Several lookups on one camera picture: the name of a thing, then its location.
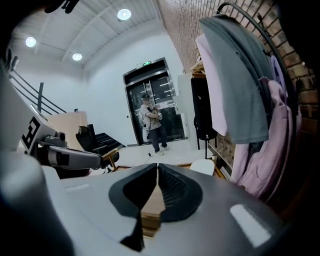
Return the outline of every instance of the dark pants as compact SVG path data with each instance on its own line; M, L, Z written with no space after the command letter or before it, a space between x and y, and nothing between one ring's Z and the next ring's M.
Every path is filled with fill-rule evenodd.
M159 138L161 138L162 147L165 148L167 146L168 136L167 136L166 129L163 125L161 125L157 129L151 130L149 138L152 140L152 146L154 148L154 152L156 152L156 153L160 151Z

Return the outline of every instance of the sneaker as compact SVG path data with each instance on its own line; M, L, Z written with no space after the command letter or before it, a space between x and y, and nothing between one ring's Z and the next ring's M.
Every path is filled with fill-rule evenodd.
M158 151L158 152L155 152L157 155L159 155L159 156L163 156L164 155L164 153L163 152L161 152L161 151Z

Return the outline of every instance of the glass door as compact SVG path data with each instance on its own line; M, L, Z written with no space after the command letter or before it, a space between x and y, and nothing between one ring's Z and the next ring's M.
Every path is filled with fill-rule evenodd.
M146 91L150 95L151 103L162 114L160 123L165 127L168 140L184 138L184 128L181 116L176 114L173 101L174 91L169 77L150 79L145 83Z
M146 93L146 85L143 82L131 86L127 91L133 128L139 145L145 143L142 137L142 127L139 123L139 111L142 105L141 97Z

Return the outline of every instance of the gray jacket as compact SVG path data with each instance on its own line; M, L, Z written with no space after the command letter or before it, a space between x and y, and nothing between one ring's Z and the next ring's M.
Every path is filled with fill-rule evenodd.
M259 78L272 79L272 71L263 45L225 15L201 19L200 26L221 82L223 112L232 142L268 140L272 101L268 86Z
M152 113L152 110L153 110L153 106L151 106L151 105L143 105L142 104L142 106L140 108L140 112L143 115L143 121L145 123L147 131L157 129L161 126L159 119L150 118L147 116L147 113Z

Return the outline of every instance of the wooden panel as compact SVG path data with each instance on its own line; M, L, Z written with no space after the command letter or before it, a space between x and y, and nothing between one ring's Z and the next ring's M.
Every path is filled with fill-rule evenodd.
M183 168L190 169L191 164L180 164L180 165L178 165L178 166L179 166L179 167L183 167ZM221 177L219 176L219 174L217 173L217 170L219 171L219 173L221 173L220 170L217 169L217 167L215 167L214 169L215 169L215 171L213 172L213 176L221 178Z
M71 112L62 114L53 114L46 116L50 125L58 132L65 133L65 140L68 143L68 148L72 150L84 151L76 138L79 126L87 126L86 112Z
M155 186L149 200L141 210L142 232L153 238L161 226L161 213L166 209L164 197L158 185Z

